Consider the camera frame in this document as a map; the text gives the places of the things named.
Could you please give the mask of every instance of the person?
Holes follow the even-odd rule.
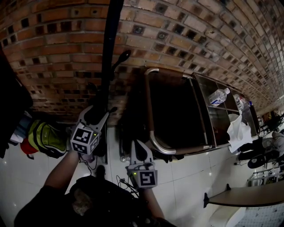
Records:
[[[279,157],[284,154],[284,135],[274,131],[271,138],[258,138],[252,144],[247,143],[240,147],[239,160],[249,160],[259,154],[278,151]]]
[[[40,192],[17,214],[17,226],[161,226],[165,220],[152,189],[139,190],[139,198],[104,179],[105,168],[96,177],[78,179],[65,195],[79,162],[69,151],[52,170]]]
[[[281,116],[274,116],[270,120],[268,120],[261,128],[264,128],[265,126],[268,126],[268,129],[270,132],[274,131],[279,125],[282,123],[282,118],[284,117],[284,114]]]

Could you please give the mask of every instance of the metal frame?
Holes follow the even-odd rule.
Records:
[[[147,112],[148,112],[148,123],[149,123],[149,129],[150,129],[150,141],[154,145],[154,147],[161,153],[167,154],[167,155],[174,155],[174,154],[188,154],[188,153],[194,153],[196,154],[197,152],[205,152],[204,150],[212,148],[212,145],[200,145],[197,147],[189,147],[189,148],[184,148],[184,149],[168,149],[163,147],[162,145],[159,144],[155,137],[154,133],[154,121],[153,121],[153,111],[152,111],[152,104],[151,104],[151,93],[150,93],[150,86],[149,86],[149,74],[151,72],[159,72],[161,70],[165,69],[159,69],[159,68],[150,68],[148,69],[145,73],[145,86],[146,86],[146,99],[147,99]],[[173,71],[173,73],[177,74],[180,77],[185,77],[189,80],[192,79],[190,75],[182,74],[176,71]]]

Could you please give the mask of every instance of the brick wall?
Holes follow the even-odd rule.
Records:
[[[34,110],[74,121],[100,86],[109,0],[6,0],[0,5],[5,55]],[[278,0],[125,0],[113,62],[109,124],[116,124],[141,68],[209,75],[242,90],[259,113],[283,106],[284,8]]]

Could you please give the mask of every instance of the shoe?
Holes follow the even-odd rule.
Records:
[[[99,165],[97,167],[97,171],[96,171],[96,177],[98,179],[102,179],[104,180],[105,179],[105,174],[106,174],[106,169],[103,165]]]

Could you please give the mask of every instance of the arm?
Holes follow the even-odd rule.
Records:
[[[152,212],[153,217],[165,219],[163,211],[160,208],[152,189],[141,190],[139,192],[139,195],[144,200],[148,201],[147,206],[148,209]]]
[[[78,162],[79,154],[76,151],[69,151],[49,174],[44,185],[62,189],[65,192],[70,184]]]

